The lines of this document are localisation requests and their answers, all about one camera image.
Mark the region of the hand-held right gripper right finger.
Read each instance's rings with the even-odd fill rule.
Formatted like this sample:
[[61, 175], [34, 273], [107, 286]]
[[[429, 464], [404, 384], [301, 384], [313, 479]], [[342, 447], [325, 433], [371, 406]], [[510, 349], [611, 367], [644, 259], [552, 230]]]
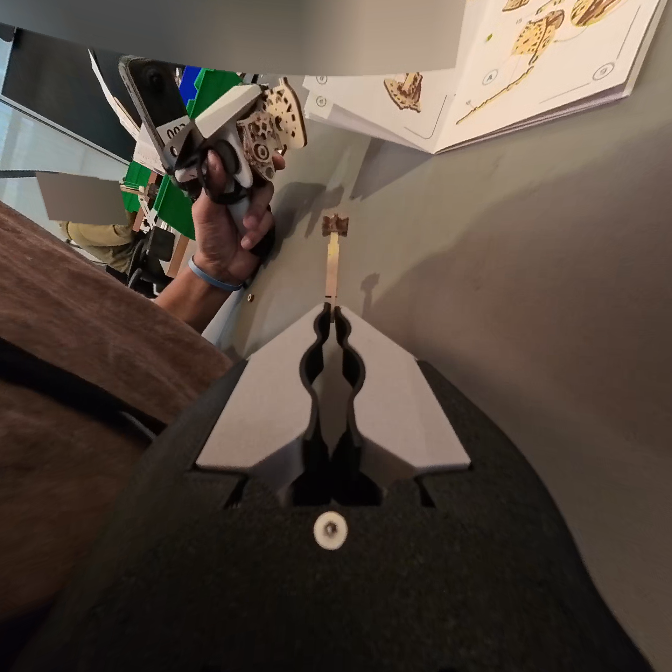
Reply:
[[348, 308], [335, 309], [351, 390], [335, 449], [335, 500], [380, 505], [391, 486], [471, 460], [417, 359]]

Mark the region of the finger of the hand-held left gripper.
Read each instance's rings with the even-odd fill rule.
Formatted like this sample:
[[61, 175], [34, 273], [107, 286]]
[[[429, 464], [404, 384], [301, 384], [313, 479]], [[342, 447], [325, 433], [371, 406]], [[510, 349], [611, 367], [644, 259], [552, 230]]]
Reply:
[[224, 140], [231, 146], [235, 156], [235, 169], [226, 169], [233, 179], [242, 188], [250, 188], [253, 185], [253, 173], [245, 155], [243, 141], [240, 139], [239, 130], [236, 126], [224, 127]]
[[237, 122], [262, 93], [263, 89], [257, 84], [232, 87], [196, 117], [200, 134], [209, 138], [228, 123]]

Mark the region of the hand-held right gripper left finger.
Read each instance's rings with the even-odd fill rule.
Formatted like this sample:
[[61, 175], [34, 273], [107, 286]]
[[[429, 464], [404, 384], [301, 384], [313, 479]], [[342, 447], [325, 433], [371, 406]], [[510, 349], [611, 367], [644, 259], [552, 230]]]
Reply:
[[330, 459], [313, 383], [330, 325], [330, 306], [318, 305], [247, 359], [199, 469], [254, 477], [289, 503], [328, 502]]

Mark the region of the small wooden gear model assembly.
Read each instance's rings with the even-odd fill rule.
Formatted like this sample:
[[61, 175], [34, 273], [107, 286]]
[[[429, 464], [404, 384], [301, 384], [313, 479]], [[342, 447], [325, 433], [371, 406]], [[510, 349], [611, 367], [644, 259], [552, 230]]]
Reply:
[[300, 100], [287, 77], [261, 92], [251, 111], [237, 122], [237, 130], [252, 172], [266, 181], [275, 175], [274, 156], [307, 146]]

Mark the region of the wooden axle with gear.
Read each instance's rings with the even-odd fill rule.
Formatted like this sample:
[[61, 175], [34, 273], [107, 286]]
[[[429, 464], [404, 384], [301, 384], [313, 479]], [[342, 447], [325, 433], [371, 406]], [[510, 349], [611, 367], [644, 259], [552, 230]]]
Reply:
[[327, 261], [324, 299], [329, 303], [331, 314], [337, 306], [340, 239], [348, 235], [349, 217], [343, 214], [324, 215], [321, 223], [322, 236], [327, 238]]

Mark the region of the white instruction booklet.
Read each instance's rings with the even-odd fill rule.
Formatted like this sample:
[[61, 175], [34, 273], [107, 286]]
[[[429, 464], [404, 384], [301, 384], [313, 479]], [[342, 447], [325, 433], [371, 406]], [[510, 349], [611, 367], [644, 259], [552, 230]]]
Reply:
[[632, 94], [666, 1], [467, 1], [456, 66], [307, 76], [307, 119], [430, 155]]

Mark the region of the person's left hand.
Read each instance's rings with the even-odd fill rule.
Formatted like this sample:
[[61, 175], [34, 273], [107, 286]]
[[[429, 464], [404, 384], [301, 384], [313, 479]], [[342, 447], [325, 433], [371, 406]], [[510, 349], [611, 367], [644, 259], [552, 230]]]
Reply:
[[210, 190], [202, 189], [191, 209], [197, 244], [194, 263], [214, 280], [239, 286], [256, 273], [275, 242], [274, 185], [255, 178], [240, 231], [229, 207], [210, 198], [220, 195], [229, 181], [219, 156], [211, 150], [204, 166]]

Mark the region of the green plastic bin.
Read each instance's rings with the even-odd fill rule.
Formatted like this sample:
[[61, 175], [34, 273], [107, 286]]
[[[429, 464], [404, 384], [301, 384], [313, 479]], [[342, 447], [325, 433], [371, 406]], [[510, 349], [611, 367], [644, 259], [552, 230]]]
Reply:
[[[196, 83], [197, 97], [195, 100], [191, 100], [188, 106], [184, 104], [186, 115], [190, 119], [196, 118], [229, 89], [240, 83], [241, 78], [235, 72], [202, 69]], [[151, 209], [155, 211], [158, 219], [163, 223], [188, 239], [194, 240], [195, 231], [191, 215], [191, 200], [173, 183], [169, 176], [165, 175], [148, 133], [141, 129], [132, 156], [132, 163], [127, 170], [124, 181], [129, 186], [146, 186], [150, 172], [159, 176], [159, 191]]]

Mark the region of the blue plastic bin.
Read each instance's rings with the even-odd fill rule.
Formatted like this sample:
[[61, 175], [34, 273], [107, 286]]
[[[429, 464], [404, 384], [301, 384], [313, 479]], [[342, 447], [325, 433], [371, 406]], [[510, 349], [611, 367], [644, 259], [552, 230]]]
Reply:
[[197, 78], [201, 73], [201, 68], [197, 66], [185, 66], [181, 72], [179, 84], [180, 96], [185, 104], [189, 105], [191, 100], [195, 100], [198, 93]]

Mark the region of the tall white paper sheet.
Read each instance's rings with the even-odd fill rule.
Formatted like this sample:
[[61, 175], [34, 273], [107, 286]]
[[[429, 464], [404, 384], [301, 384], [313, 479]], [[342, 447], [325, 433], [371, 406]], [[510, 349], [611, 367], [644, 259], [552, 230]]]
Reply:
[[96, 56], [94, 55], [93, 51], [91, 49], [88, 49], [88, 55], [89, 59], [91, 62], [91, 69], [96, 76], [96, 79], [98, 81], [98, 84], [105, 96], [105, 99], [112, 109], [112, 111], [115, 113], [117, 116], [119, 122], [121, 125], [124, 127], [124, 129], [130, 134], [130, 136], [134, 140], [138, 140], [139, 138], [139, 132], [140, 132], [140, 127], [139, 125], [133, 120], [131, 117], [130, 113], [127, 111], [127, 109], [120, 103], [118, 98], [113, 96], [112, 92], [110, 91], [109, 87], [105, 83], [105, 80], [103, 78], [103, 75], [100, 71]]

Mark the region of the black partition board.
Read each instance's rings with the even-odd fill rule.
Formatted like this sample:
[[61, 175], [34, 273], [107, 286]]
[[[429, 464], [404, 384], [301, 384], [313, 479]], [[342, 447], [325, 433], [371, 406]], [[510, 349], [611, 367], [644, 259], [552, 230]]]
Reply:
[[93, 69], [96, 62], [110, 94], [139, 123], [118, 72], [121, 54], [13, 27], [2, 94], [67, 131], [130, 161], [136, 141], [105, 96]]

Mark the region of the blue wrist band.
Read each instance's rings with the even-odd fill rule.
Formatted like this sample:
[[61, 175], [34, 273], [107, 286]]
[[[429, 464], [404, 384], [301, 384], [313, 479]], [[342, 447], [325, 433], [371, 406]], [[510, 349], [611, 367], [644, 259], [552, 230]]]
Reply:
[[206, 282], [206, 284], [217, 288], [218, 290], [223, 290], [225, 292], [233, 293], [233, 292], [238, 292], [240, 290], [246, 289], [247, 284], [245, 281], [240, 282], [240, 283], [231, 283], [231, 282], [226, 282], [219, 280], [212, 275], [206, 273], [203, 269], [198, 267], [198, 265], [195, 262], [195, 256], [191, 256], [188, 261], [188, 267], [191, 270], [191, 272], [200, 280]]

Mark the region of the black office chair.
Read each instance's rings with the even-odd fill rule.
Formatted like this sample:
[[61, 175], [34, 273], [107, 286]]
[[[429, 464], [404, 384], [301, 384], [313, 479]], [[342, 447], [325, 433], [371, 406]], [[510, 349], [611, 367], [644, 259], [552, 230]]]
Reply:
[[172, 282], [162, 262], [171, 261], [174, 244], [175, 235], [161, 227], [141, 232], [132, 251], [127, 286], [154, 300]]

